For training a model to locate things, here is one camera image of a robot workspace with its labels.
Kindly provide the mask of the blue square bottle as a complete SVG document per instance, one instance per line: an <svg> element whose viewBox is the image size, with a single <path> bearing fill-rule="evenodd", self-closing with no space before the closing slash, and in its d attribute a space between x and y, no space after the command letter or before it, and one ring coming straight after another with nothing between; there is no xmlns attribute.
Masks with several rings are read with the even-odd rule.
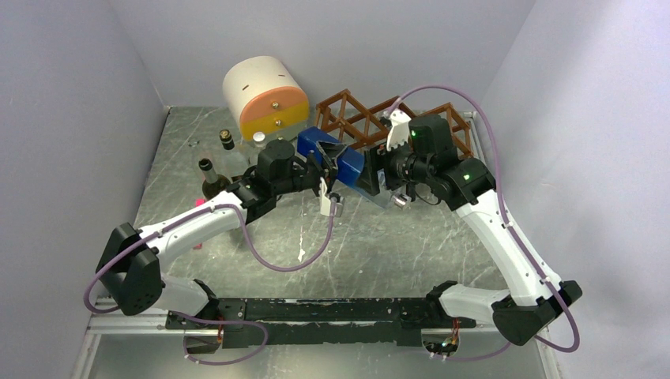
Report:
<svg viewBox="0 0 670 379"><path fill-rule="evenodd" d="M338 182L343 183L356 191L361 197L381 208L388 208L391 205L403 208L404 205L401 205L401 201L405 201L406 206L408 206L418 199L416 188L412 186L402 186L393 190L387 189L383 171L378 172L379 193L370 194L360 188L357 181L364 169L364 154L346 147L344 143L317 127L307 128L298 134L297 152L305 158L309 153L313 153L319 163L322 163L323 156L331 159L333 166L337 169Z"/></svg>

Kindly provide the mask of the brown wooden wine rack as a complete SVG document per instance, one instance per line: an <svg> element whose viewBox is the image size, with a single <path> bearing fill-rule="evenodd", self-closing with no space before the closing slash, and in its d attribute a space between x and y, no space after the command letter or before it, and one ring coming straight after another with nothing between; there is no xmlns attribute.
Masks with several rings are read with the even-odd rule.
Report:
<svg viewBox="0 0 670 379"><path fill-rule="evenodd" d="M344 89L316 104L314 124L330 136L348 144L350 148L361 151L386 139L390 127L382 123L382 113L394 101L394 98L390 98L373 107L365 107L349 90ZM465 117L451 103L444 103L429 111L413 111L405 103L401 103L398 109L410 118L428 114L444 117L450 126L458 157L465 159L476 155L472 144L471 124L466 122Z"/></svg>

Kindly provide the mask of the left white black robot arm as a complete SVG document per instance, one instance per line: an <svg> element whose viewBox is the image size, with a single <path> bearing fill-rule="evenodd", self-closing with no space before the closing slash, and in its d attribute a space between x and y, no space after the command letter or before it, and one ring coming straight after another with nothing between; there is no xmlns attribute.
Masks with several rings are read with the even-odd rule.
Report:
<svg viewBox="0 0 670 379"><path fill-rule="evenodd" d="M115 308L134 316L152 307L187 315L199 328L221 319L220 302L200 280L173 278L164 267L199 243L249 223L272 211L287 193L311 190L319 197L332 227L341 198L332 193L337 161L346 147L319 141L304 159L293 144L270 141L257 154L257 162L217 194L179 216L141 229L129 223L116 227L96 268L101 282L115 300Z"/></svg>

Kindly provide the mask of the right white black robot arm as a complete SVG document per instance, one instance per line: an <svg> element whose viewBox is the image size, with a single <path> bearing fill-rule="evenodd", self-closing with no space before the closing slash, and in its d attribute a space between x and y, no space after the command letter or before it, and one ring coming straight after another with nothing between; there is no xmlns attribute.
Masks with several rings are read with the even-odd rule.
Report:
<svg viewBox="0 0 670 379"><path fill-rule="evenodd" d="M517 230L485 163L459 158L446 119L393 111L382 123L390 131L365 151L356 186L374 196L424 184L475 232L507 285L493 291L447 283L432 292L427 319L437 327L455 317L481 321L517 346L536 338L582 296L577 282L562 280Z"/></svg>

